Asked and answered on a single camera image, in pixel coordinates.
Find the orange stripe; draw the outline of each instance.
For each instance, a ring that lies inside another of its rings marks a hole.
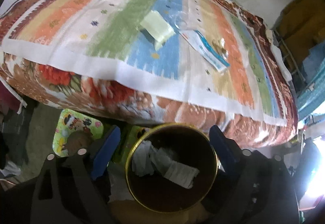
[[[50,44],[53,36],[63,24],[90,1],[92,0],[56,0],[43,10],[44,14],[48,15],[46,18],[37,18],[26,26],[26,29],[28,29],[33,24],[38,24],[34,31],[34,36],[26,36],[22,33],[19,39],[27,39],[31,42],[39,42],[41,40],[43,44]]]
[[[225,49],[228,51],[228,62],[230,64],[230,75],[232,84],[237,93],[237,99],[242,105],[248,105],[254,109],[254,100],[251,94],[251,88],[248,83],[246,70],[243,65],[242,55],[238,50],[238,43],[233,34],[230,24],[222,13],[221,8],[211,3],[212,10],[217,16],[217,25],[219,33],[225,39]]]

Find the yellow rim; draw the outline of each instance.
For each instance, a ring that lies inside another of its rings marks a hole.
[[[161,129],[161,128],[164,128],[164,127],[169,127],[169,126],[185,126],[185,127],[189,127],[191,129],[194,129],[196,130],[198,133],[200,133],[210,144],[210,141],[209,139],[205,136],[205,134],[195,128],[194,126],[191,126],[191,125],[188,125],[188,124],[182,124],[182,123],[168,123],[168,124],[163,124],[163,125],[159,125],[159,126],[156,126],[155,128],[149,130],[148,132],[146,132],[143,136],[141,136],[138,141],[135,143],[135,145],[132,147],[131,151],[129,152],[129,155],[127,156],[127,159],[126,159],[126,164],[125,164],[125,179],[126,179],[126,185],[127,185],[127,188],[129,189],[132,197],[140,204],[142,205],[143,207],[145,207],[146,209],[149,209],[151,211],[154,211],[154,212],[157,212],[157,213],[175,213],[175,212],[181,212],[181,211],[186,211],[186,210],[189,210],[190,208],[194,207],[196,204],[198,204],[199,202],[202,201],[202,199],[205,198],[205,196],[208,194],[208,192],[210,191],[210,189],[212,188],[212,185],[216,179],[216,175],[217,175],[217,171],[218,171],[218,164],[219,164],[219,160],[218,160],[218,157],[217,157],[217,154],[214,150],[214,148],[211,146],[212,150],[213,150],[213,153],[214,153],[214,156],[216,158],[216,173],[214,174],[214,178],[213,178],[213,181],[211,183],[211,186],[209,187],[208,191],[204,194],[204,196],[202,198],[200,198],[195,204],[193,204],[192,206],[188,207],[188,208],[185,208],[185,209],[182,209],[182,210],[179,210],[179,211],[175,211],[175,212],[161,212],[161,211],[157,211],[157,210],[153,210],[145,205],[143,205],[137,198],[136,196],[133,194],[131,188],[130,188],[130,185],[129,185],[129,179],[128,179],[128,169],[129,169],[129,165],[131,163],[131,159],[132,159],[132,156],[133,156],[133,153],[134,151],[137,149],[137,147],[139,146],[139,144],[144,140],[146,139],[147,137],[149,137],[150,135],[152,135],[155,131]]]

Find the round container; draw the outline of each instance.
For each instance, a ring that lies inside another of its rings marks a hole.
[[[139,177],[132,171],[132,155],[143,140],[156,148],[171,148],[178,162],[199,169],[193,187],[186,189],[155,173]],[[217,156],[207,137],[199,130],[182,124],[155,127],[133,146],[126,160],[126,183],[130,193],[141,205],[155,212],[187,210],[209,192],[217,174]]]

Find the blue stripe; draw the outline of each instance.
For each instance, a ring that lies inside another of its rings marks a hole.
[[[182,11],[182,0],[157,0],[151,8],[158,11],[161,16],[173,27],[175,35],[170,37],[157,52],[154,48],[153,38],[143,32],[138,34],[137,40],[131,45],[127,64],[165,78],[178,79],[179,62],[179,33],[175,27],[174,18]]]
[[[279,118],[280,117],[279,106],[277,105],[277,100],[275,98],[274,90],[273,90],[271,81],[269,79],[269,76],[266,72],[262,57],[261,57],[259,51],[257,50],[255,42],[254,42],[253,38],[251,37],[250,33],[248,32],[247,27],[242,22],[239,22],[239,24],[240,24],[241,29],[243,30],[244,35],[248,38],[248,40],[252,43],[252,45],[254,47],[255,56],[258,59],[261,68],[263,69],[264,77],[266,80],[266,85],[268,86],[268,89],[270,91],[270,97],[271,97],[271,101],[272,101],[272,113],[273,113],[274,117]]]

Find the green stripe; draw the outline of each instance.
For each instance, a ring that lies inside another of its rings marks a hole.
[[[271,96],[269,92],[268,85],[265,80],[264,71],[256,58],[256,55],[254,53],[254,47],[253,44],[248,40],[248,38],[243,33],[243,29],[240,27],[240,21],[237,17],[231,16],[231,21],[236,28],[237,32],[240,35],[241,40],[243,41],[243,44],[248,51],[248,59],[249,64],[251,66],[251,69],[253,70],[254,75],[256,76],[256,81],[258,84],[258,89],[260,91],[261,99],[262,99],[262,106],[263,111],[265,114],[272,115],[272,101]]]
[[[125,60],[139,33],[139,24],[156,0],[129,0],[125,8],[112,14],[92,37],[87,54]]]

